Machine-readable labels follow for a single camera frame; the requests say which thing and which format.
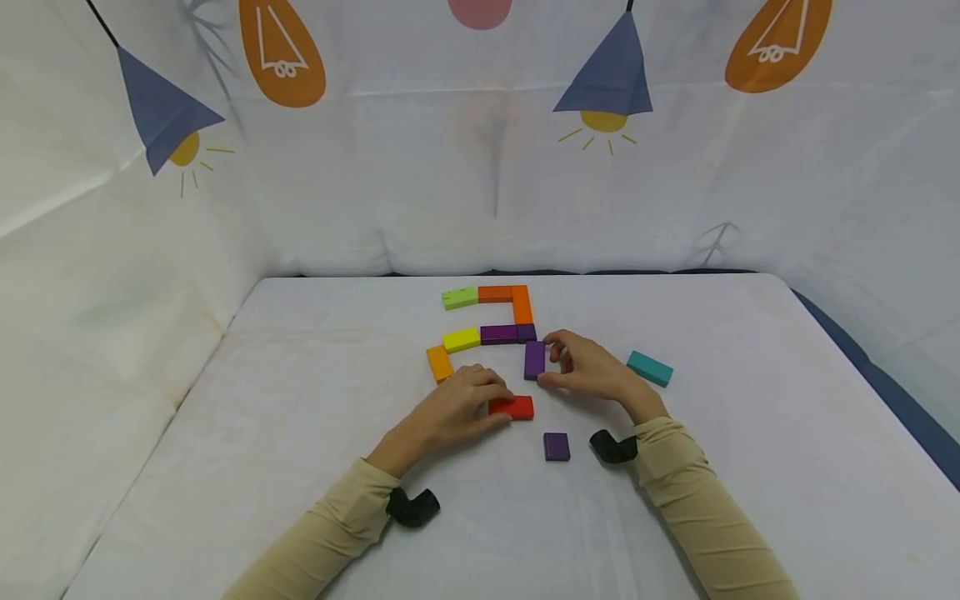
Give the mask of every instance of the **wrist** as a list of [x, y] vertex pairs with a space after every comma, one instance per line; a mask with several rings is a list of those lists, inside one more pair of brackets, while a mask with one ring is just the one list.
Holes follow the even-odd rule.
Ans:
[[669, 417], [660, 394], [645, 381], [634, 382], [624, 389], [617, 401], [627, 412], [634, 425], [640, 425], [657, 417]]
[[367, 462], [397, 479], [426, 454], [426, 443], [401, 422], [387, 432], [373, 449]]

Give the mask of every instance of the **finger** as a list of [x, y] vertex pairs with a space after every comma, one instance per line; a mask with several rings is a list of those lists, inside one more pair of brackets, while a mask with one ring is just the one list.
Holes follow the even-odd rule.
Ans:
[[482, 404], [483, 402], [488, 402], [495, 398], [507, 398], [508, 400], [514, 399], [514, 393], [507, 389], [506, 386], [500, 385], [498, 383], [492, 383], [490, 385], [479, 386], [476, 388], [476, 397], [474, 398], [476, 404]]
[[566, 346], [563, 342], [554, 342], [553, 346], [550, 347], [550, 362], [555, 363], [564, 356], [564, 351]]
[[479, 435], [492, 431], [497, 427], [506, 425], [514, 418], [506, 413], [493, 413], [489, 417], [475, 420], [467, 426], [467, 437], [475, 438]]
[[468, 381], [470, 382], [471, 385], [475, 385], [475, 386], [489, 385], [491, 383], [495, 383], [497, 385], [502, 385], [503, 387], [507, 387], [507, 382], [504, 381], [500, 375], [496, 374], [496, 371], [494, 371], [493, 369], [484, 369], [480, 372], [471, 373]]
[[581, 388], [580, 376], [576, 372], [542, 372], [537, 376], [542, 388], [577, 391]]
[[473, 373], [480, 372], [483, 370], [482, 365], [464, 365], [454, 373], [458, 378], [465, 377], [469, 378]]
[[560, 357], [560, 372], [564, 374], [573, 372], [573, 357], [569, 352]]
[[551, 331], [547, 333], [543, 338], [545, 344], [553, 344], [554, 342], [560, 342], [564, 346], [569, 346], [571, 343], [576, 343], [574, 340], [580, 336], [572, 331], [567, 331], [566, 329], [557, 329], [556, 331]]

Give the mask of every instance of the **pink shape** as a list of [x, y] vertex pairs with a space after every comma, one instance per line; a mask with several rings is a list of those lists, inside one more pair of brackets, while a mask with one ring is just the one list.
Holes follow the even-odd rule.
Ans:
[[510, 14], [514, 0], [447, 0], [457, 20], [471, 29], [493, 29]]

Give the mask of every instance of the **hand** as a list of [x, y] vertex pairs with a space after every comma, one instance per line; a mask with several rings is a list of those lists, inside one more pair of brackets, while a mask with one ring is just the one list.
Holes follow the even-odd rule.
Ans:
[[560, 372], [542, 373], [538, 377], [542, 387], [615, 400], [626, 409], [634, 425], [669, 417], [660, 395], [593, 340], [561, 329], [543, 341], [550, 346], [550, 362], [560, 362]]
[[493, 369], [462, 367], [388, 432], [367, 462], [402, 477], [424, 455], [510, 422], [502, 413], [476, 418], [484, 402], [501, 397], [514, 399], [514, 393]]

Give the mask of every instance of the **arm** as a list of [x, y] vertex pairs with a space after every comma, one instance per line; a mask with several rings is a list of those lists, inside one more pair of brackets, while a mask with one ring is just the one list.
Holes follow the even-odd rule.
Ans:
[[668, 417], [635, 427], [636, 475], [711, 600], [800, 596], [686, 429]]
[[541, 386], [619, 402], [634, 422], [636, 475], [711, 600], [800, 596], [763, 537], [727, 493], [703, 450], [670, 419], [660, 395], [598, 344], [561, 330], [543, 339], [561, 372]]
[[224, 600], [313, 600], [350, 561], [380, 539], [399, 481], [358, 460], [324, 499], [252, 564]]
[[324, 499], [303, 515], [230, 587], [224, 600], [314, 600], [373, 543], [387, 524], [387, 503], [399, 479], [425, 454], [475, 438], [510, 421], [476, 419], [484, 402], [513, 398], [503, 379], [480, 365], [464, 367], [438, 386], [367, 457], [350, 467]]

